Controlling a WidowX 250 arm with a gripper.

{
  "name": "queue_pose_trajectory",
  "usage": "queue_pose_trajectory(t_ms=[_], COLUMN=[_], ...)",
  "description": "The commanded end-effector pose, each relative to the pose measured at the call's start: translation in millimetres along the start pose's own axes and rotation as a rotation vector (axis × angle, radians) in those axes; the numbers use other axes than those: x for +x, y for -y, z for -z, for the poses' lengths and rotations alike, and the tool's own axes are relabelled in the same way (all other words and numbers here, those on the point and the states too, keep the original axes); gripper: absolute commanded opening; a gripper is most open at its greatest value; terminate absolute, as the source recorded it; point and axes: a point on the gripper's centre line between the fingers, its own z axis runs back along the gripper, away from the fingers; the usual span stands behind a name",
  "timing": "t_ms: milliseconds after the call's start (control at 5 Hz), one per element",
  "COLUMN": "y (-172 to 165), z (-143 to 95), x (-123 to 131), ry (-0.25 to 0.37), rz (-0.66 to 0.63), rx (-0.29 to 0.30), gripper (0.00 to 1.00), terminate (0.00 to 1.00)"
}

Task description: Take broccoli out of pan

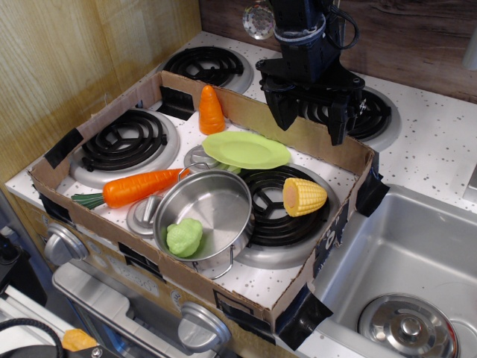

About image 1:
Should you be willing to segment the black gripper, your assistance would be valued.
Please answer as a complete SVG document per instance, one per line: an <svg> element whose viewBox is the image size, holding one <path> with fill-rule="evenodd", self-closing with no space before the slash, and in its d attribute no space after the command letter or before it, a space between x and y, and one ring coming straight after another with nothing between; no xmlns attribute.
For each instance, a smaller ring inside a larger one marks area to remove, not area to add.
<svg viewBox="0 0 477 358"><path fill-rule="evenodd" d="M260 60L260 85L276 124L287 131L298 117L298 101L330 107L328 132L341 145L363 102L364 80L341 65L341 28L275 28L282 56Z"/></svg>

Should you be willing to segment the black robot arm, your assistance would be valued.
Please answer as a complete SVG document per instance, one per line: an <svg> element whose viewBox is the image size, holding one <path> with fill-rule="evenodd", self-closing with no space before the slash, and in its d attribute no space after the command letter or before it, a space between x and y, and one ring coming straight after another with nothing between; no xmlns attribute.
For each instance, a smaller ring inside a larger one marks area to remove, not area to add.
<svg viewBox="0 0 477 358"><path fill-rule="evenodd" d="M326 126L333 145L340 145L361 112L364 80L341 65L343 50L359 39L356 21L333 1L273 1L274 36L281 58L260 60L260 86L277 123L288 130L307 102L327 108ZM350 23L353 40L344 42Z"/></svg>

